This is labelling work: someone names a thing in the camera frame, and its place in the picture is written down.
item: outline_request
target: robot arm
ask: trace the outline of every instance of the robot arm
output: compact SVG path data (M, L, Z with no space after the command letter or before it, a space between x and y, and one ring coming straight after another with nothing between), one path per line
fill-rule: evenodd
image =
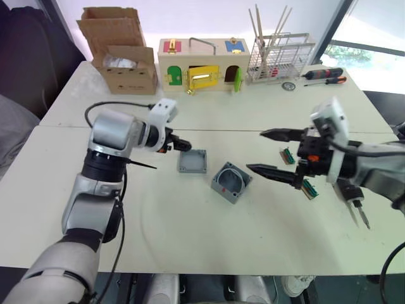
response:
M63 213L63 237L41 254L4 303L90 302L99 249L115 238L120 225L119 195L132 148L166 153L173 143L174 149L191 149L166 128L176 114L176 102L162 99L146 122L114 111L96 118L82 171Z
M394 209L405 214L405 143L363 144L349 140L347 118L333 98L311 114L313 125L303 130L270 129L260 135L276 141L299 141L300 157L295 172L263 164L247 165L267 179L300 189L305 176L326 175L334 184L338 177L385 196Z

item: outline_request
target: cardboard box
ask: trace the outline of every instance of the cardboard box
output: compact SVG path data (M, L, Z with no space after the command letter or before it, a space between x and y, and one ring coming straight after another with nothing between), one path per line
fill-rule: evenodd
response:
M133 8L84 8L78 27L93 56L108 46L146 46L138 12Z
M103 62L107 54L137 62L137 67L105 67ZM108 46L107 52L95 55L92 64L104 77L113 94L154 94L156 91L158 77L151 47Z

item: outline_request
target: white table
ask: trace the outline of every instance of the white table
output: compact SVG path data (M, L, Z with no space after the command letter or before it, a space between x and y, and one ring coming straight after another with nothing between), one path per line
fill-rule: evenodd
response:
M379 273L403 242L405 221L389 201L364 190L369 231L350 213L325 177L311 179L319 197L248 171L246 163L286 170L278 149L257 132L178 131L207 149L206 175L177 172L178 152L134 150L132 159L158 170L129 166L125 199L127 236L117 271L198 274L350 275ZM82 168L88 128L37 127L0 183L0 265L30 267L61 237L61 216ZM388 134L352 134L364 142L395 140ZM296 143L289 143L292 151ZM230 161L254 179L236 205L210 188ZM100 271L110 271L118 236L101 250ZM402 252L390 273L405 271Z
M306 70L323 68L321 65L307 66ZM350 122L351 132L392 133L372 103L358 89L353 80L342 85L312 85L308 81L294 80L296 89L287 92L280 84L245 85L239 93L196 92L189 96L185 92L164 93L159 87L154 96L111 94L108 87L89 63L83 62L58 96L42 126L86 127L85 109L99 101L133 101L143 104L156 103L160 98L178 101L179 115L173 122L180 130L266 130L270 128L296 128L308 126L309 114L314 106L335 95L338 97ZM139 117L146 117L147 110L133 106L109 105ZM90 113L94 119L101 109Z

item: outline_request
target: wooden toy house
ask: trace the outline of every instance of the wooden toy house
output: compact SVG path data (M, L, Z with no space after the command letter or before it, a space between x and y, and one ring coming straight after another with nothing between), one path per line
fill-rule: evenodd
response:
M249 56L244 39L161 39L158 58L163 90L238 92Z

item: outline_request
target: box flap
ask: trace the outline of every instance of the box flap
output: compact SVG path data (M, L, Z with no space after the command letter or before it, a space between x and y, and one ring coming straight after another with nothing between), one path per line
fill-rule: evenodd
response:
M84 8L77 24L93 56L107 52L109 45L146 45L138 12L133 8Z
M107 46L108 53L115 57L129 59L135 62L143 61L154 64L153 48L144 46Z
M84 8L82 20L86 19L112 19L112 18L134 18L139 23L138 11L134 8Z

